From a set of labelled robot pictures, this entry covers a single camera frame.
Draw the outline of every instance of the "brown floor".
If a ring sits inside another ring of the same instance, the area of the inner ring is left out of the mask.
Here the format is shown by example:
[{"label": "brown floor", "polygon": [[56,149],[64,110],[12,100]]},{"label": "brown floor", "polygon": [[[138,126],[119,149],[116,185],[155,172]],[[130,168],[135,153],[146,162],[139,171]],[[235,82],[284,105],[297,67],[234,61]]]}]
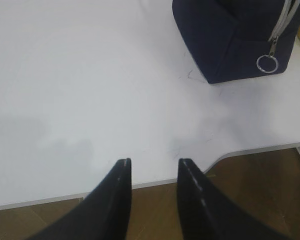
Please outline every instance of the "brown floor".
[{"label": "brown floor", "polygon": [[[300,240],[300,157],[295,149],[231,157],[207,174],[257,219]],[[73,199],[0,211],[0,240],[22,240],[75,207]],[[127,240],[182,240],[176,184],[135,189]]]}]

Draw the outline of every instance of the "fabric bag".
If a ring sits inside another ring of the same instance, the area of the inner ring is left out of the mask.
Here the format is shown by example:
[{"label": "fabric bag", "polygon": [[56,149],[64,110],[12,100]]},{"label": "fabric bag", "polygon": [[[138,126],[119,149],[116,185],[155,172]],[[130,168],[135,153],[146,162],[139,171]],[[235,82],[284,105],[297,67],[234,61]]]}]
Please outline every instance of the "fabric bag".
[{"label": "fabric bag", "polygon": [[173,0],[174,19],[211,84],[283,73],[300,0]]}]

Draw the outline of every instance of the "metal ring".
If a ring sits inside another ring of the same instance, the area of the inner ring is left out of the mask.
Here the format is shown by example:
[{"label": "metal ring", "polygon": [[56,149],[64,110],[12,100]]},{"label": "metal ring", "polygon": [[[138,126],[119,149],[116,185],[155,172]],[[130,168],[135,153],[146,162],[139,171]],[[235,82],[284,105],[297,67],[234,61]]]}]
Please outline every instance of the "metal ring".
[{"label": "metal ring", "polygon": [[[275,68],[274,68],[273,70],[271,70],[271,71],[264,70],[264,69],[259,65],[259,61],[260,61],[260,59],[262,59],[262,58],[269,58],[269,59],[272,59],[272,60],[275,62]],[[278,68],[279,68],[279,62],[278,62],[278,60],[277,60],[274,56],[266,55],[266,54],[265,54],[265,55],[260,56],[260,57],[256,60],[256,66],[257,66],[257,68],[258,68],[261,72],[266,73],[266,74],[272,74],[272,73],[274,73],[275,71],[278,70]]]}]

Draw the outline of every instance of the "white table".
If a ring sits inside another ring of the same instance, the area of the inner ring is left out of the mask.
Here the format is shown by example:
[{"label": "white table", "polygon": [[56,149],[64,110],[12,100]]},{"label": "white table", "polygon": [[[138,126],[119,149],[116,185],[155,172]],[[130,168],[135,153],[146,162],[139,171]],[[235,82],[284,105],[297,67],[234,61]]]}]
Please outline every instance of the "white table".
[{"label": "white table", "polygon": [[209,85],[171,0],[0,0],[0,209],[82,196],[117,159],[133,187],[300,146],[300,43],[286,73]]}]

